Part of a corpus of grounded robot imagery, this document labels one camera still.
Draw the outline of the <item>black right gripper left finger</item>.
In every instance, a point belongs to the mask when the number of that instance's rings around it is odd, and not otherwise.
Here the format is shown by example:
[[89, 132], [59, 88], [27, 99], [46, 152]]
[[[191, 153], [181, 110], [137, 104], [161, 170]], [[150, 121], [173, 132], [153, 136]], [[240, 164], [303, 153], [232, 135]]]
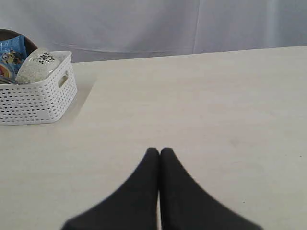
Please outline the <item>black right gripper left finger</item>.
[[67, 220], [64, 230], [156, 230], [159, 152], [148, 148], [129, 178], [109, 197]]

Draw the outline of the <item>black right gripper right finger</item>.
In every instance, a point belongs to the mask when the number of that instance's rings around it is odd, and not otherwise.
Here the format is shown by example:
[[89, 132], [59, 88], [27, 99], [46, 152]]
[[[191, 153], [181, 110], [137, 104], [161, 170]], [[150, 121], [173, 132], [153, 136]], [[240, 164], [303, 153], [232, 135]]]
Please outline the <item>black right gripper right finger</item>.
[[204, 191], [172, 148], [160, 154], [160, 212], [164, 230], [260, 230]]

